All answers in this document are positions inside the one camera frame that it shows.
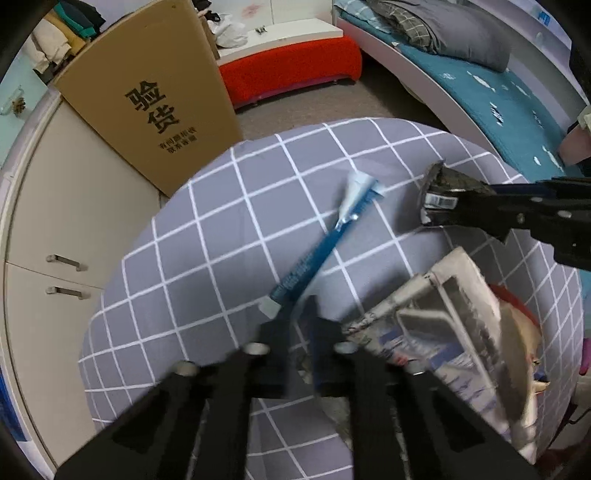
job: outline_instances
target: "toothpaste tube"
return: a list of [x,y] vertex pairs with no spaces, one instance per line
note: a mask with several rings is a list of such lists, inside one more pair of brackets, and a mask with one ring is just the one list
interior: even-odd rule
[[345,198],[339,207],[339,218],[333,229],[305,257],[300,258],[279,285],[261,301],[260,311],[274,319],[283,306],[297,302],[336,244],[359,219],[367,204],[382,194],[383,187],[375,178],[362,172],[353,172],[349,176]]

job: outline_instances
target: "gray blanket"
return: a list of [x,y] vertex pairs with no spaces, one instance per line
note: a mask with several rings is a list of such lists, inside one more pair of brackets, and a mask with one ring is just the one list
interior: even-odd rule
[[396,21],[393,7],[404,8],[419,17],[432,37],[432,50],[504,72],[511,46],[501,29],[486,12],[444,0],[367,0],[378,15]]

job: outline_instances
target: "barcode label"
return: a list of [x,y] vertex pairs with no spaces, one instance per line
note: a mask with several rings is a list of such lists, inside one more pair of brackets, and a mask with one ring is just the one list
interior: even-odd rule
[[435,193],[425,195],[425,207],[453,210],[457,206],[457,197],[446,197]]

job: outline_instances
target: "gray floor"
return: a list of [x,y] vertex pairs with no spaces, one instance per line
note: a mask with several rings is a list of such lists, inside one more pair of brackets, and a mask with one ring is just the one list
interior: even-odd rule
[[303,125],[361,116],[405,118],[446,130],[394,75],[365,55],[358,82],[342,80],[336,85],[296,90],[238,110],[244,137],[249,140]]

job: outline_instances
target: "yellow garment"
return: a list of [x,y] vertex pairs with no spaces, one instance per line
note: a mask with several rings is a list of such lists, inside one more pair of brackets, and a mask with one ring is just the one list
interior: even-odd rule
[[68,44],[70,47],[72,47],[70,50],[72,55],[76,55],[80,50],[82,50],[84,45],[86,45],[86,42],[76,35],[63,21],[61,21],[61,18],[58,17],[53,10],[49,10],[45,16],[45,20],[54,24],[65,35],[68,40]]

